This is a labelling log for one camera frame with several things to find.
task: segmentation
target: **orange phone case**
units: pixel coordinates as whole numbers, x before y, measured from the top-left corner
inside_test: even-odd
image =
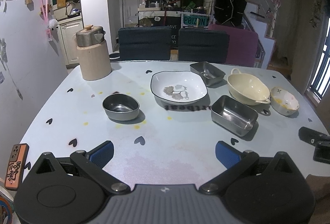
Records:
[[[23,172],[29,145],[16,144],[13,146],[5,179],[5,188],[8,190],[17,190],[23,179]]]

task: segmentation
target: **tabletop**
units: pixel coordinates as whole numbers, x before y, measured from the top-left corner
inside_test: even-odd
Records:
[[[186,109],[159,101],[150,90],[153,74],[160,71],[189,71],[190,62],[123,61],[112,63],[110,75],[85,81],[77,66],[42,107],[21,143],[30,146],[26,162],[31,166],[42,152],[55,157],[69,156],[76,150],[90,151],[106,140],[114,144],[114,157],[103,168],[128,184],[188,184],[198,188],[226,168],[217,160],[218,141],[239,151],[253,150],[259,156],[287,152],[302,174],[330,176],[328,164],[313,161],[314,147],[302,142],[302,126],[327,133],[313,109],[280,73],[237,67],[258,77],[269,89],[279,86],[299,101],[299,111],[290,117],[270,105],[257,105],[257,123],[245,137],[225,130],[211,119],[209,106],[222,95],[230,95],[226,80],[235,66],[214,64],[226,73],[223,83],[208,88],[208,96]],[[141,113],[131,122],[114,122],[102,108],[103,100],[114,92],[131,95],[140,103]],[[143,143],[134,143],[142,136]]]

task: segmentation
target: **gray ribbed panel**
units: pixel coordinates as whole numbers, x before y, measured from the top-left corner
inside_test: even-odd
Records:
[[[112,197],[92,223],[242,224],[218,197],[200,194],[195,185],[136,185],[132,193]]]

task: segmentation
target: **cabinet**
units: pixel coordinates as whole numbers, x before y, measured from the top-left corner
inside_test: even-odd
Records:
[[[77,57],[77,42],[75,41],[75,34],[83,30],[82,20],[75,20],[66,24],[59,25],[57,29],[60,46],[64,55],[65,64],[78,63]]]

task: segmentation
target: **stainless steel tray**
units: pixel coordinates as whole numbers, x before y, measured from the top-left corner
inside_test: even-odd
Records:
[[[208,62],[198,62],[190,65],[191,72],[200,75],[206,86],[212,86],[223,80],[226,75],[222,70]]]
[[[238,136],[245,136],[258,118],[258,113],[247,105],[223,95],[211,106],[212,120]]]

